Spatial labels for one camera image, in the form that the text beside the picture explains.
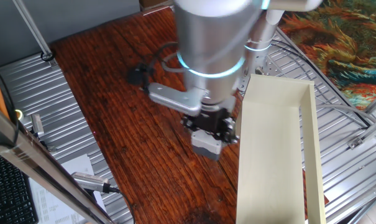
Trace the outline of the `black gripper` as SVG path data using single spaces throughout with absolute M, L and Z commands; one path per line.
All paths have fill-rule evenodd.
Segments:
M 193 119 L 184 114 L 181 117 L 181 125 L 186 131 L 192 133 L 199 129 L 210 133 L 221 133 L 222 140 L 226 144 L 236 144 L 239 136 L 236 134 L 236 121 L 230 117 L 231 113 L 227 109 L 222 108 L 218 111 L 201 111 L 201 113 Z

